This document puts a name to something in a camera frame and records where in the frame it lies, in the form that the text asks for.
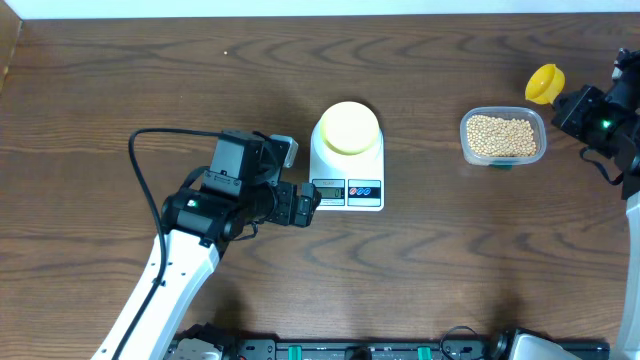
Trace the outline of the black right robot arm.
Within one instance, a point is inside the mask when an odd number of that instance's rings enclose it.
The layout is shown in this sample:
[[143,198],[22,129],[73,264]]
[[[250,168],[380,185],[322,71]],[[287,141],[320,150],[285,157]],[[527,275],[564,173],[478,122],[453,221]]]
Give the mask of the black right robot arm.
[[612,159],[620,174],[608,179],[622,187],[630,232],[628,275],[622,320],[612,359],[639,357],[639,53],[621,48],[614,61],[613,85],[592,85],[560,94],[552,102],[552,124],[585,144],[581,150]]

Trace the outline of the yellow measuring scoop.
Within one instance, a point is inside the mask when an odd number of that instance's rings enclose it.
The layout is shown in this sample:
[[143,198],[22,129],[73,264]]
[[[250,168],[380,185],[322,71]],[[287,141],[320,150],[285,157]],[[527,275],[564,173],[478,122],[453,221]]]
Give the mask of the yellow measuring scoop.
[[551,105],[563,91],[565,82],[561,69],[555,64],[545,64],[530,77],[525,99],[539,105]]

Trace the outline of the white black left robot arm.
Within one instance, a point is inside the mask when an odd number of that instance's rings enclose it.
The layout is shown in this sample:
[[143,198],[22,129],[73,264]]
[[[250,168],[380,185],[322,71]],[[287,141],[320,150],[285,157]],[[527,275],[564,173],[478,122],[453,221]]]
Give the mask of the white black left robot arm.
[[281,181],[297,142],[284,135],[225,130],[214,133],[210,165],[194,169],[176,193],[156,205],[139,182],[157,236],[144,271],[97,359],[161,359],[186,310],[214,273],[230,243],[259,225],[310,225],[321,195],[311,183]]

